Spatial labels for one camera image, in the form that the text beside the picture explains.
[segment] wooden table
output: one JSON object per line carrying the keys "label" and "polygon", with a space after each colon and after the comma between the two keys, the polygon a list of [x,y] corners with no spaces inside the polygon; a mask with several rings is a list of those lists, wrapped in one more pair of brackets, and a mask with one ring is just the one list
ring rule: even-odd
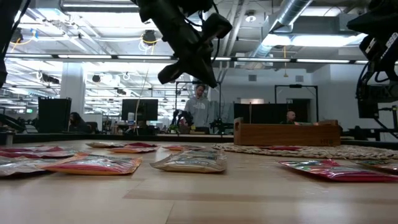
{"label": "wooden table", "polygon": [[[51,142],[49,145],[87,149],[85,142]],[[93,152],[108,154],[102,150]],[[233,152],[226,153],[228,170],[224,174],[164,172],[150,167],[150,162],[163,159],[169,153],[160,149],[143,155],[117,154],[143,157],[143,164],[133,175],[54,173],[0,180],[0,223],[398,222],[398,183],[327,182],[300,175],[276,163],[276,160],[290,158]],[[339,162],[355,166],[349,161]]]}

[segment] bald man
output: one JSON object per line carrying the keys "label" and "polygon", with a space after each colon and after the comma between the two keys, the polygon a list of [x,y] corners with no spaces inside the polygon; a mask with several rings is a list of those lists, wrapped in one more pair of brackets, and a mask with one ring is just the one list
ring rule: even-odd
{"label": "bald man", "polygon": [[286,114],[286,121],[281,122],[280,124],[296,124],[298,125],[296,120],[296,113],[294,111],[288,111]]}

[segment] wooden box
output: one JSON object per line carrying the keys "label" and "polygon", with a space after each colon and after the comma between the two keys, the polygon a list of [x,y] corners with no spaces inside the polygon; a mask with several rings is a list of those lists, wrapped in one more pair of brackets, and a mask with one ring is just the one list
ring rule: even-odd
{"label": "wooden box", "polygon": [[234,143],[240,146],[339,146],[337,121],[321,121],[317,126],[244,124],[234,121]]}

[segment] computer monitor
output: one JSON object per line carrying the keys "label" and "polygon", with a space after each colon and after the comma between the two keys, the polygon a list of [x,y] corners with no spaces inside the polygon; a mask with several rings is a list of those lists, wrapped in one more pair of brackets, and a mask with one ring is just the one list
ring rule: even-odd
{"label": "computer monitor", "polygon": [[[136,113],[138,100],[123,100],[122,120],[127,121],[129,113]],[[139,100],[138,121],[157,121],[158,100]]]}

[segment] gray hoodie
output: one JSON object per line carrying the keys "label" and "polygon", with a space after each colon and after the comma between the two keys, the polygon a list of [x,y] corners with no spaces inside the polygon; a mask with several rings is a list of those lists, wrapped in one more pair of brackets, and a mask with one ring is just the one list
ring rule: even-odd
{"label": "gray hoodie", "polygon": [[193,116],[193,125],[195,127],[208,127],[209,117],[209,101],[204,98],[190,98],[185,104],[185,111],[188,111]]}

